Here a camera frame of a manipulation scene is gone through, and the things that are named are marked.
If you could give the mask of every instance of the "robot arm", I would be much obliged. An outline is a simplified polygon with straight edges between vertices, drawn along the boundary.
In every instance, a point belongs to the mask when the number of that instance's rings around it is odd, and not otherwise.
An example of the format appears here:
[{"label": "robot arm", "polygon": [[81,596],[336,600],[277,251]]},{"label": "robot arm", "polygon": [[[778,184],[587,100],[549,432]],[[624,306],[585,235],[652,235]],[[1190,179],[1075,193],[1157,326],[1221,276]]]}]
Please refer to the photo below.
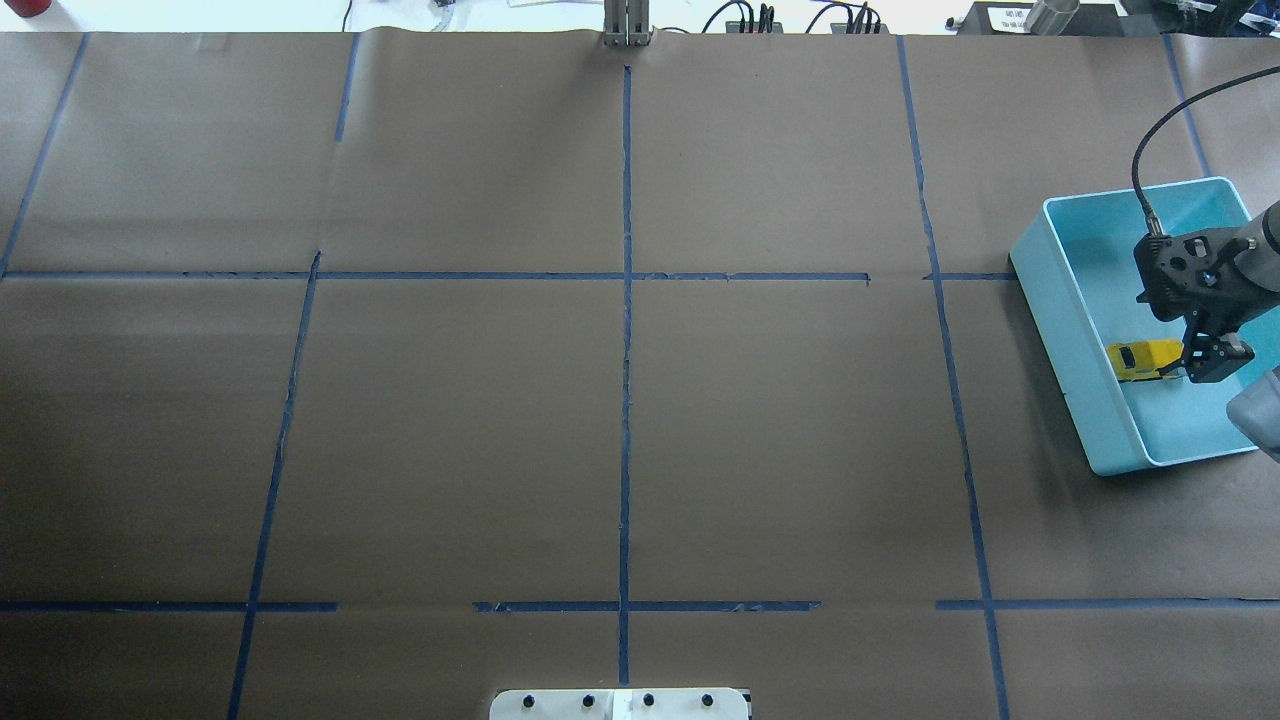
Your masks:
[{"label": "robot arm", "polygon": [[[1242,228],[1204,228],[1178,237],[1158,222],[1134,247],[1143,292],[1160,320],[1187,320],[1179,368],[1193,383],[1216,383],[1253,360],[1240,325],[1280,306],[1280,202]],[[1251,441],[1280,461],[1280,368],[1228,405]]]}]

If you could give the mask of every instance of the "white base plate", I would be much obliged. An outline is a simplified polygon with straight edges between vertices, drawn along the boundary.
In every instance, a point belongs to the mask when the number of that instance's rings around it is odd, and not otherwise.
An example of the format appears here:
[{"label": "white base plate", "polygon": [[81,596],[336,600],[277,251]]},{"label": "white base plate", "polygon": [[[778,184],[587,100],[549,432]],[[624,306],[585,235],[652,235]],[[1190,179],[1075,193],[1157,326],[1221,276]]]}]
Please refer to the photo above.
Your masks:
[{"label": "white base plate", "polygon": [[504,691],[489,720],[750,720],[749,698],[733,688]]}]

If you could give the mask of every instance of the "yellow object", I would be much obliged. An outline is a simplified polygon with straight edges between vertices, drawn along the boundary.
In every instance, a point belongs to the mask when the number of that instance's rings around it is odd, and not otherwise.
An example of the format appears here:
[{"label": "yellow object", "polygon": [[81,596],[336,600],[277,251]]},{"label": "yellow object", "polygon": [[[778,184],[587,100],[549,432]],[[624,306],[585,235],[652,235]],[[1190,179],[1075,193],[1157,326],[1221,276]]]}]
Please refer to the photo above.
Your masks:
[{"label": "yellow object", "polygon": [[1179,378],[1181,373],[1161,375],[1160,369],[1181,356],[1183,343],[1174,338],[1117,342],[1107,346],[1111,369],[1116,372],[1116,379],[1123,383]]}]

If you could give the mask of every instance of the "black cable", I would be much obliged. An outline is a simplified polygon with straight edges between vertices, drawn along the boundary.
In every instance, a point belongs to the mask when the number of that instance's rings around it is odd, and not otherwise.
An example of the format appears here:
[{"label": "black cable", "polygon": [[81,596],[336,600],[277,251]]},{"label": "black cable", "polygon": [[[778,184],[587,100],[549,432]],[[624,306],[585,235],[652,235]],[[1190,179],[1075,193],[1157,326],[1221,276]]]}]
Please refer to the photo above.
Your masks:
[{"label": "black cable", "polygon": [[809,20],[809,27],[804,28],[804,33],[809,35],[809,31],[813,29],[813,26],[818,24],[818,19],[822,18],[822,15],[827,10],[829,10],[832,8],[844,8],[845,12],[849,13],[849,27],[854,27],[854,6],[852,5],[847,5],[845,3],[827,3],[827,5],[824,5],[820,10],[818,10],[818,14],[814,15],[812,20]]},{"label": "black cable", "polygon": [[1185,110],[1188,105],[1198,102],[1208,97],[1210,95],[1222,92],[1224,90],[1230,90],[1238,85],[1244,85],[1249,81],[1254,81],[1274,74],[1280,74],[1280,65],[1274,65],[1271,68],[1266,68],[1256,73],[1240,76],[1235,79],[1229,79],[1224,83],[1215,85],[1213,87],[1203,92],[1197,92],[1196,95],[1192,95],[1187,100],[1183,100],[1181,102],[1175,105],[1172,110],[1165,113],[1162,118],[1156,120],[1156,124],[1151,126],[1151,129],[1147,131],[1147,135],[1142,136],[1142,142],[1138,143],[1138,150],[1135,150],[1133,154],[1133,164],[1129,165],[1129,176],[1133,179],[1133,193],[1138,196],[1138,202],[1142,205],[1142,214],[1147,219],[1147,231],[1152,236],[1162,236],[1165,234],[1165,231],[1160,225],[1160,218],[1156,217],[1156,211],[1151,209],[1151,202],[1147,200],[1147,195],[1142,191],[1142,181],[1138,179],[1138,161],[1142,160],[1142,151],[1147,149],[1147,143],[1151,142],[1151,138],[1156,136],[1160,128],[1165,127],[1165,123],[1178,117],[1178,113]]},{"label": "black cable", "polygon": [[721,13],[723,13],[724,10],[730,9],[733,5],[737,5],[739,12],[742,12],[742,8],[746,8],[748,17],[744,18],[744,22],[746,22],[746,27],[754,27],[755,8],[753,8],[751,4],[748,3],[746,0],[728,0],[728,3],[724,3],[723,5],[719,6],[718,10],[712,13],[712,17],[707,18],[707,24],[703,26],[703,32],[707,32],[712,27],[712,23],[716,22],[716,18],[718,18]]},{"label": "black cable", "polygon": [[[881,26],[879,13],[877,13],[867,3],[861,3],[861,4],[854,5],[854,4],[850,4],[850,3],[840,3],[840,1],[827,0],[827,5],[823,9],[818,10],[818,14],[813,17],[813,20],[809,23],[809,27],[805,28],[805,35],[808,35],[809,31],[812,31],[813,27],[815,24],[818,24],[818,19],[822,18],[822,14],[826,13],[827,10],[832,9],[832,8],[845,8],[845,10],[849,13],[849,20],[845,23],[845,32],[846,33],[851,33],[851,32],[863,32],[863,33],[877,32],[878,33],[879,32],[879,26]],[[854,18],[854,8],[858,8],[858,18],[856,19]]]}]

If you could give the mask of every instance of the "blue tape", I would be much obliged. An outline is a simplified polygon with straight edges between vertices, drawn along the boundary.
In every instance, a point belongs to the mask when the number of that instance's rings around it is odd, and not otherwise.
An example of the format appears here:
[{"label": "blue tape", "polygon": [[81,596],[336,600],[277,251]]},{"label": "blue tape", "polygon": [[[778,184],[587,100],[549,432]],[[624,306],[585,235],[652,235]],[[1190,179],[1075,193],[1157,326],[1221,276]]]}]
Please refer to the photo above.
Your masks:
[{"label": "blue tape", "polygon": [[[612,601],[472,602],[476,612],[617,612]],[[809,612],[822,607],[817,600],[631,600],[628,612]]]},{"label": "blue tape", "polygon": [[868,273],[636,273],[637,281],[859,281],[869,283]]},{"label": "blue tape", "polygon": [[[1169,72],[1174,76],[1174,90],[1178,92],[1178,101],[1187,101],[1187,90],[1183,87],[1183,73],[1178,69],[1178,55],[1174,53],[1174,38],[1170,35],[1164,36],[1165,40],[1165,56],[1169,59]],[[1192,117],[1190,108],[1183,110],[1183,118],[1187,119],[1187,131],[1192,136],[1192,147],[1196,150],[1196,160],[1201,164],[1201,173],[1204,177],[1211,177],[1212,173],[1208,172],[1208,159],[1204,158],[1204,146],[1199,141],[1199,131],[1196,129],[1196,118]]]},{"label": "blue tape", "polygon": [[5,242],[4,254],[0,255],[0,281],[9,272],[9,261],[13,259],[13,249],[18,246],[18,236],[22,234],[22,225],[27,219],[27,210],[31,208],[31,197],[36,193],[40,183],[40,174],[45,170],[45,160],[49,158],[49,149],[54,145],[54,136],[58,135],[58,126],[67,111],[67,100],[72,95],[72,86],[76,85],[76,76],[79,74],[81,64],[84,61],[84,49],[88,47],[88,33],[81,35],[79,47],[76,49],[76,59],[72,60],[72,69],[67,73],[67,82],[63,83],[63,94],[58,96],[58,105],[54,108],[54,117],[45,131],[45,141],[40,143],[40,154],[36,155],[36,165],[27,178],[27,190],[22,193],[22,204],[18,205],[18,214],[14,215],[13,227],[9,228],[9,240]]},{"label": "blue tape", "polygon": [[14,279],[33,281],[305,281],[307,273],[298,272],[234,272],[234,270],[14,270]]},{"label": "blue tape", "polygon": [[[945,275],[965,275],[947,273]],[[14,270],[10,278],[41,281],[301,281],[310,273],[294,270]],[[323,281],[626,281],[626,273],[548,273],[522,270],[326,270]],[[632,281],[872,281],[868,273],[631,273]],[[943,277],[943,279],[1004,279]]]},{"label": "blue tape", "polygon": [[1014,273],[929,273],[922,279],[932,281],[940,279],[942,282],[951,281],[992,281],[992,282],[1012,282],[1018,279]]},{"label": "blue tape", "polygon": [[280,475],[284,473],[284,451],[289,439],[289,427],[293,424],[293,402],[298,392],[298,366],[302,364],[302,345],[311,324],[311,304],[315,301],[316,275],[320,270],[320,254],[311,259],[311,272],[307,277],[307,292],[302,300],[302,318],[298,320],[298,337],[293,345],[293,364],[289,368],[289,384],[284,395],[284,411],[280,415],[280,434],[275,441],[275,461],[271,465],[271,484],[266,491],[266,509],[262,512],[262,532],[257,539],[257,556],[253,560],[253,580],[248,591],[248,607],[244,612],[244,626],[241,630],[239,655],[236,659],[236,680],[232,683],[232,700],[227,708],[228,720],[239,714],[241,694],[244,692],[244,673],[248,669],[248,653],[253,644],[253,623],[259,609],[257,598],[262,592],[262,570],[266,566],[266,550],[271,541],[271,521],[275,518],[275,498],[280,492]]},{"label": "blue tape", "polygon": [[[941,600],[934,607],[941,611],[983,610],[978,600]],[[1280,610],[1280,600],[1242,597],[1110,597],[1110,598],[1044,598],[1044,600],[993,600],[996,610]]]},{"label": "blue tape", "polygon": [[618,507],[618,687],[631,684],[631,65],[622,74],[622,462]]},{"label": "blue tape", "polygon": [[333,132],[333,141],[342,142],[343,133],[347,132],[347,105],[351,104],[351,83],[356,78],[356,54],[360,51],[360,33],[351,36],[351,55],[347,58],[347,79],[342,86],[342,105],[338,106],[338,128]]},{"label": "blue tape", "polygon": [[525,273],[489,270],[360,272],[330,270],[323,281],[621,281],[623,273]]},{"label": "blue tape", "polygon": [[818,610],[817,600],[704,600],[704,601],[632,601],[635,612],[809,612]]},{"label": "blue tape", "polygon": [[476,612],[617,612],[613,601],[472,602]]},{"label": "blue tape", "polygon": [[[244,612],[247,602],[172,602],[172,601],[5,601],[3,612]],[[337,602],[265,602],[259,612],[337,612]]]},{"label": "blue tape", "polygon": [[942,332],[942,355],[947,365],[947,382],[951,384],[951,409],[955,415],[956,430],[960,434],[960,452],[964,459],[964,482],[969,493],[969,529],[973,534],[974,559],[978,562],[978,584],[982,589],[983,615],[987,623],[987,647],[991,655],[991,674],[996,685],[996,706],[1001,720],[1009,720],[1009,693],[1005,689],[1005,665],[1000,653],[1000,635],[996,628],[996,610],[991,603],[991,577],[987,571],[987,550],[982,538],[982,518],[978,512],[978,489],[973,482],[973,464],[969,457],[969,433],[965,429],[964,406],[960,401],[960,379],[956,374],[955,354],[951,347],[951,328],[947,323],[946,299],[942,292],[942,268],[938,260],[938,246],[933,234],[933,220],[924,195],[924,159],[920,154],[920,133],[915,124],[915,104],[911,96],[911,76],[906,64],[906,42],[897,36],[897,60],[902,73],[902,97],[906,102],[906,123],[911,136],[911,155],[915,160],[915,186],[920,201],[920,219],[924,234],[929,241],[929,269],[933,282],[933,296],[938,307],[938,327]]}]

